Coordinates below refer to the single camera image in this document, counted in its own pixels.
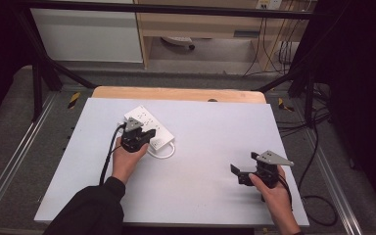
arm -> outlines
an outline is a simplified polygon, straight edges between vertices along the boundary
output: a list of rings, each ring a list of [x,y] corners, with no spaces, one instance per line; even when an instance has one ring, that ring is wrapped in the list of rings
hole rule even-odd
[[[120,200],[125,193],[125,184],[147,149],[148,144],[136,153],[128,153],[121,147],[116,149],[112,176],[103,186],[89,186],[75,194],[44,235],[120,234],[124,217]]]
[[[279,174],[285,178],[285,171],[281,166],[278,167]],[[276,187],[268,188],[260,178],[254,174],[249,175],[253,184],[263,195],[271,218],[274,224],[278,227],[281,234],[300,234],[301,228],[295,221],[292,214],[289,196],[282,184],[277,183]]]

black jacket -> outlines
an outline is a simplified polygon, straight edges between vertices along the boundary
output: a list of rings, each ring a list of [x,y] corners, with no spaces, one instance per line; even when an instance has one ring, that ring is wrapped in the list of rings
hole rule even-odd
[[[89,186],[72,197],[54,218],[44,235],[121,234],[124,184],[113,177],[103,186]]]

gray carpet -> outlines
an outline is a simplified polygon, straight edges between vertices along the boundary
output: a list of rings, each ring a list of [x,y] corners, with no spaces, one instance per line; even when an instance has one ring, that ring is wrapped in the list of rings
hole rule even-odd
[[[237,75],[193,75],[185,73],[148,73],[148,72],[84,72],[85,78],[103,85],[120,86],[148,86],[148,87],[183,87],[183,88],[233,88],[249,90],[266,84],[272,77],[247,77]],[[74,87],[75,83],[65,79],[67,87]],[[32,117],[32,96],[30,89],[30,73],[21,71],[16,76],[8,97],[0,108],[0,172],[16,150]],[[278,108],[278,97],[289,102],[284,92],[288,83],[279,86],[275,91],[267,93],[267,102],[277,121],[297,122],[296,112]],[[0,228],[43,230],[44,224],[33,221],[38,209],[38,199],[45,194],[51,178],[63,155],[63,149],[69,143],[68,137],[72,134],[85,100],[91,91],[81,92],[81,96],[74,109],[67,109],[67,105],[74,91],[65,90],[58,94],[56,102],[39,131],[34,143],[29,149],[22,166],[19,168],[8,191],[0,203]],[[333,123],[323,122],[319,125],[319,139],[328,161],[334,168],[340,183],[350,201],[353,212],[364,234],[376,234],[376,195],[371,189],[368,180],[362,171],[349,168],[348,157],[334,130]],[[303,131],[283,138],[288,158],[294,161],[293,173],[297,180],[312,153],[308,145],[306,134]],[[319,172],[316,163],[311,166],[302,187],[303,195],[318,195],[331,201],[325,181]],[[321,221],[331,221],[332,213],[324,203],[310,200],[305,204],[308,213]],[[148,234],[146,230],[126,230],[128,234]],[[151,234],[174,234],[175,231],[166,229],[150,229]],[[183,230],[190,234],[221,234],[221,230]],[[253,234],[253,230],[229,230],[226,234]],[[310,222],[310,227],[304,228],[306,234],[345,234],[346,230],[339,219],[334,226],[322,226]]]

white cable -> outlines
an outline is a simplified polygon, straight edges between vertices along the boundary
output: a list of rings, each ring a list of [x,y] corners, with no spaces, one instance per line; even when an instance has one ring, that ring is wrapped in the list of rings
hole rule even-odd
[[[152,157],[154,157],[154,158],[156,158],[156,159],[167,159],[167,158],[170,158],[170,157],[172,157],[173,153],[175,153],[175,145],[174,145],[172,142],[169,142],[169,145],[170,145],[170,147],[172,147],[172,152],[171,152],[169,155],[166,155],[166,156],[158,156],[158,155],[152,153],[150,150],[148,150],[148,153],[149,153]]]

floor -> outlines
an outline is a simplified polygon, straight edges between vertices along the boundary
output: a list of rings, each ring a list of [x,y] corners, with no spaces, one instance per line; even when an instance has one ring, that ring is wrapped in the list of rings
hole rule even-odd
[[[195,39],[196,49],[169,45],[156,38],[152,49],[150,66],[146,69],[120,68],[119,70],[79,70],[77,73],[88,80],[103,85],[123,86],[162,86],[184,88],[213,88],[250,90],[258,88],[281,75],[281,72],[255,73],[244,76],[246,71],[261,72],[258,63],[252,63],[254,52],[251,44],[244,40]],[[281,64],[274,61],[276,68]],[[17,151],[24,134],[29,129],[32,117],[33,97],[31,93],[31,75],[29,70],[21,70],[15,76],[7,98],[0,108],[0,175],[5,170],[11,157]],[[0,234],[41,234],[46,225],[33,221],[39,207],[39,199],[45,193],[64,148],[69,143],[69,136],[79,118],[85,100],[91,90],[77,86],[75,82],[63,77],[65,88],[61,92],[45,92],[54,98],[54,104],[45,122],[34,136],[33,143],[23,155],[23,161],[16,168],[16,173],[7,185],[5,194],[0,198]],[[265,94],[279,126],[295,126],[301,120],[299,108],[302,99],[289,99],[285,82]],[[72,94],[81,92],[74,109],[67,109]],[[284,106],[279,106],[279,98]],[[315,102],[320,109],[323,102]],[[361,234],[376,234],[376,196],[362,171],[350,168],[349,158],[342,146],[332,122],[323,121],[318,125],[318,153],[324,155],[331,166],[339,185],[349,202]],[[281,132],[288,158],[295,162],[295,178],[301,178],[313,152],[310,140],[313,131],[302,129]],[[303,182],[302,195],[317,195],[334,202],[331,197],[328,179],[322,171],[321,161],[315,160]],[[334,219],[330,207],[323,201],[308,199],[305,201],[308,214],[323,222]],[[338,219],[331,226],[320,225],[313,220],[311,226],[303,228],[306,234],[347,234],[346,222]],[[270,226],[255,230],[172,230],[158,228],[127,228],[127,234],[276,234]]]

